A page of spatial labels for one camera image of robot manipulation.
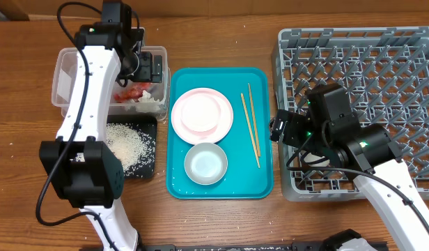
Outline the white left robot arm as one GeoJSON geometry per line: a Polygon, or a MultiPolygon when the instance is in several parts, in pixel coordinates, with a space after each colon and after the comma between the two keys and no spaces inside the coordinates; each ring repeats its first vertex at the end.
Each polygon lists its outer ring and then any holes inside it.
{"type": "Polygon", "coordinates": [[[142,250],[121,201],[125,177],[106,143],[107,117],[115,85],[167,89],[170,71],[164,52],[143,50],[145,30],[129,5],[105,1],[98,13],[100,21],[69,37],[77,60],[72,95],[55,140],[43,141],[39,156],[45,187],[90,220],[105,250],[142,250]]]}

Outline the wooden chopstick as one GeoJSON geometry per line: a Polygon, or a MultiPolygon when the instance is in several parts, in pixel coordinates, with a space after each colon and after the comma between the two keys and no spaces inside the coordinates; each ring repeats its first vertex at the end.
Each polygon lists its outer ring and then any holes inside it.
{"type": "Polygon", "coordinates": [[[248,129],[249,129],[249,135],[250,135],[250,138],[251,138],[253,152],[254,152],[254,155],[255,155],[255,158],[256,158],[256,163],[257,163],[258,168],[260,169],[259,157],[258,157],[258,153],[257,153],[257,148],[256,148],[255,139],[254,139],[254,134],[253,134],[252,128],[251,128],[251,123],[250,123],[250,119],[249,119],[249,113],[248,113],[247,105],[246,105],[245,99],[244,99],[244,94],[241,93],[240,96],[241,96],[241,100],[242,100],[242,106],[243,106],[243,109],[244,109],[244,114],[245,114],[245,117],[246,117],[247,126],[248,126],[248,129]]]}
{"type": "Polygon", "coordinates": [[[257,150],[258,157],[260,157],[261,154],[260,154],[260,145],[259,145],[259,138],[258,138],[258,129],[257,129],[257,124],[256,124],[254,100],[253,100],[253,94],[252,94],[250,83],[248,83],[248,89],[249,89],[249,100],[250,100],[251,113],[252,113],[252,119],[253,119],[253,128],[254,128],[254,133],[255,133],[255,138],[256,138],[256,150],[257,150]]]}

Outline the teal plastic tray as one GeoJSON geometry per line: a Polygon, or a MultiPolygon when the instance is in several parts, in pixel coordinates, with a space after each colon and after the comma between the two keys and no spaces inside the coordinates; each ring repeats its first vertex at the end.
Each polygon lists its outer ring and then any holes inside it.
{"type": "Polygon", "coordinates": [[[213,185],[199,185],[185,173],[184,161],[192,147],[169,128],[167,137],[166,186],[178,199],[262,199],[273,188],[272,143],[270,141],[270,104],[267,76],[258,68],[183,68],[171,79],[170,104],[185,92],[210,88],[222,93],[233,107],[233,125],[218,143],[228,158],[224,177],[213,185]],[[251,85],[260,145],[257,166],[240,94],[244,94],[253,137],[254,123],[249,100],[251,85]]]}

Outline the right wooden chopstick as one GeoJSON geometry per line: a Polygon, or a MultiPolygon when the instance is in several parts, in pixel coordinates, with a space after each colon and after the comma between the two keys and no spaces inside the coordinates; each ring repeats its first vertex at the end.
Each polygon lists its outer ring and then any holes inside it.
{"type": "Polygon", "coordinates": [[[260,145],[259,145],[259,138],[258,138],[258,129],[257,129],[257,124],[256,124],[254,100],[253,100],[253,94],[252,94],[250,83],[248,83],[248,89],[249,89],[249,100],[250,100],[251,113],[252,113],[252,119],[253,119],[253,128],[254,128],[254,133],[255,133],[255,138],[256,138],[256,150],[257,150],[258,157],[260,157],[261,154],[260,154],[260,145]]]}

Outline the left wooden chopstick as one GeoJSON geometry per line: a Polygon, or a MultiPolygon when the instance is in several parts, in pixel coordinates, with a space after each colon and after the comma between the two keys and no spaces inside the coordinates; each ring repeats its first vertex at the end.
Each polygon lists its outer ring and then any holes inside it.
{"type": "Polygon", "coordinates": [[[257,163],[258,168],[260,169],[259,157],[258,157],[258,153],[257,153],[257,148],[256,148],[255,139],[254,139],[254,134],[253,134],[252,128],[251,128],[251,123],[250,123],[250,119],[249,119],[249,113],[248,113],[247,105],[246,105],[245,99],[244,99],[244,94],[241,93],[240,96],[241,96],[241,100],[242,100],[242,106],[243,106],[243,109],[244,109],[244,114],[245,114],[245,117],[246,117],[247,126],[248,126],[248,129],[249,129],[249,135],[250,135],[250,138],[251,138],[253,152],[254,152],[254,155],[255,155],[255,158],[256,158],[256,163],[257,163]]]}

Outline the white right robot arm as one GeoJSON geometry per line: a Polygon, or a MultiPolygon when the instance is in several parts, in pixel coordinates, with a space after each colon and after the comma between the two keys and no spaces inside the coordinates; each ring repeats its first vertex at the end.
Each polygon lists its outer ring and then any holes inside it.
{"type": "Polygon", "coordinates": [[[362,127],[339,84],[305,93],[308,113],[285,109],[270,121],[270,139],[294,147],[286,162],[311,153],[301,171],[343,172],[377,211],[400,250],[429,250],[429,208],[417,191],[398,144],[380,124],[362,127]]]}

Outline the grey small bowl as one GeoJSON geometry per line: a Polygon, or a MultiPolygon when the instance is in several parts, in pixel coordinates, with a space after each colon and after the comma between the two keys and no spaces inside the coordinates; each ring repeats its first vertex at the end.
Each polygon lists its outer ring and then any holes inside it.
{"type": "Polygon", "coordinates": [[[227,172],[228,158],[224,150],[213,143],[200,143],[190,148],[184,161],[185,173],[199,185],[213,185],[227,172]]]}

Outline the pink plate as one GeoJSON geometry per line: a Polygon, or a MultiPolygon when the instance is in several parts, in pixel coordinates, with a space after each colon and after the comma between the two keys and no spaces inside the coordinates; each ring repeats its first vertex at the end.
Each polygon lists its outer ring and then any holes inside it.
{"type": "Polygon", "coordinates": [[[219,91],[210,88],[196,88],[182,94],[174,103],[171,109],[171,125],[174,132],[189,144],[200,143],[217,143],[223,139],[233,125],[233,108],[229,100],[219,91]],[[181,121],[182,104],[185,97],[196,94],[206,93],[211,95],[220,105],[220,117],[218,124],[215,128],[206,132],[194,132],[189,130],[181,121]]]}

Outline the white cup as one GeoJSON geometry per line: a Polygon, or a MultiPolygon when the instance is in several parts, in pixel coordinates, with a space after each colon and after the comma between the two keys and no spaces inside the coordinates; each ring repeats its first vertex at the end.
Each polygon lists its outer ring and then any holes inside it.
{"type": "Polygon", "coordinates": [[[302,158],[302,164],[310,167],[327,167],[329,166],[329,159],[324,156],[306,153],[306,155],[302,158]]]}

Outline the clear plastic bin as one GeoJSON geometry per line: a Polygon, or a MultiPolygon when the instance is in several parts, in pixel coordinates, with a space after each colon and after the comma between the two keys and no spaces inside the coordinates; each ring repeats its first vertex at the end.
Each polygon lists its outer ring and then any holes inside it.
{"type": "MultiPolygon", "coordinates": [[[[144,46],[144,52],[151,52],[153,55],[161,55],[163,57],[163,76],[160,83],[152,84],[152,87],[147,91],[152,94],[156,100],[164,101],[164,109],[154,113],[139,113],[126,111],[127,102],[117,103],[114,99],[111,100],[109,106],[110,115],[118,114],[149,114],[155,116],[158,121],[166,118],[169,110],[169,86],[171,72],[168,67],[167,51],[162,46],[144,46]]],[[[61,114],[66,115],[72,96],[73,87],[75,84],[75,75],[77,71],[77,49],[67,47],[62,49],[57,58],[52,82],[52,104],[61,108],[61,114]]]]}

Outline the red snack wrapper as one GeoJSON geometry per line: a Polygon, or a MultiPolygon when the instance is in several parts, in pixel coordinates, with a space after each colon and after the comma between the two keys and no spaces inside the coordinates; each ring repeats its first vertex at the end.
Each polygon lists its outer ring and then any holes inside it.
{"type": "Polygon", "coordinates": [[[152,87],[150,82],[136,82],[130,88],[121,93],[114,94],[114,100],[118,103],[127,102],[129,100],[138,101],[143,96],[144,91],[148,91],[152,87]]]}

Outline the white tissue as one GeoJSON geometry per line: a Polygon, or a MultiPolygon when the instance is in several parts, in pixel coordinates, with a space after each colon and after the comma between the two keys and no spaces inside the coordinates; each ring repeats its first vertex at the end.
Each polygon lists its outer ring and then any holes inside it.
{"type": "Polygon", "coordinates": [[[164,109],[164,101],[156,100],[152,94],[147,91],[142,91],[140,98],[132,98],[128,100],[126,111],[139,113],[154,113],[164,109]]]}

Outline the grey dishwasher rack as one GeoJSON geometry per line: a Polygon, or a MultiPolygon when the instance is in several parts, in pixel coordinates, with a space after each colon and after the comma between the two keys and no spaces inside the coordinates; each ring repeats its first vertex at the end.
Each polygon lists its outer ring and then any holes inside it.
{"type": "Polygon", "coordinates": [[[272,55],[276,105],[305,114],[304,93],[340,84],[363,126],[382,124],[429,200],[429,26],[283,29],[272,55]]]}

